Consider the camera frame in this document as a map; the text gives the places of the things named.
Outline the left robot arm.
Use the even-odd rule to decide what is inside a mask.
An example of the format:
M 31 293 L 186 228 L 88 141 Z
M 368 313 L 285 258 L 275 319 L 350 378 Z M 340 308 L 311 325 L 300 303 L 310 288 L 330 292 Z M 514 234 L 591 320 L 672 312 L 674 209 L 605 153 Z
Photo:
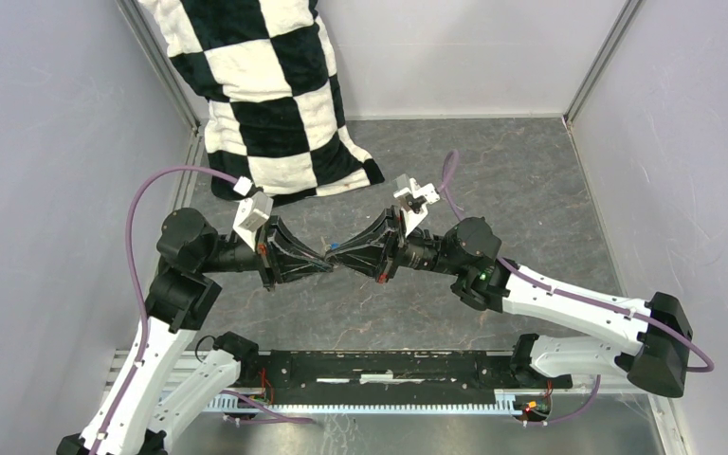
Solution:
M 279 217 L 265 221 L 247 244 L 221 235 L 196 209 L 179 209 L 163 223 L 160 263 L 130 356 L 93 420 L 64 437 L 60 454 L 168 454 L 210 401 L 259 376 L 258 345 L 231 332 L 216 338 L 204 361 L 172 392 L 163 389 L 180 356 L 201 330 L 221 286 L 211 273 L 256 272 L 264 288 L 332 271 Z

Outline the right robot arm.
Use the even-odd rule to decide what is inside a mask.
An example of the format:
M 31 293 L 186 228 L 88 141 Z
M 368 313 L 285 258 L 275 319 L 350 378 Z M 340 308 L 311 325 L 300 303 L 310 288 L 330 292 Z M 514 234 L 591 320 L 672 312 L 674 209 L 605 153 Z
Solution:
M 436 235 L 407 231 L 405 215 L 387 209 L 326 258 L 377 282 L 389 281 L 401 267 L 450 275 L 451 292 L 474 310 L 574 330 L 573 337 L 519 338 L 509 372 L 522 387 L 566 374 L 614 375 L 649 393 L 683 397 L 693 331 L 676 297 L 657 292 L 645 300 L 591 291 L 503 258 L 500 247 L 482 218 L 467 217 Z

